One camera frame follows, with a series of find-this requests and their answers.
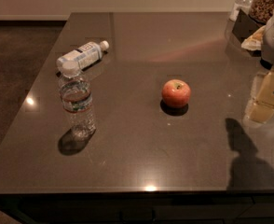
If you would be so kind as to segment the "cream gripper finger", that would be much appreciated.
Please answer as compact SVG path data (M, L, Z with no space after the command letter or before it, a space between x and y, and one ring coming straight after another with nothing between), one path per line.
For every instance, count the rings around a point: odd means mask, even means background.
M259 71L253 79L246 118L256 123L266 123L274 115L274 66Z

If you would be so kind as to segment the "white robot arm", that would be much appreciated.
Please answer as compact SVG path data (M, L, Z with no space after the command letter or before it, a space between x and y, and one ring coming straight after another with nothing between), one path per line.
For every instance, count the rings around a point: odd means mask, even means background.
M264 30L261 61L271 67L255 76L251 98L245 109L245 117L255 123L266 123L274 115L274 13Z

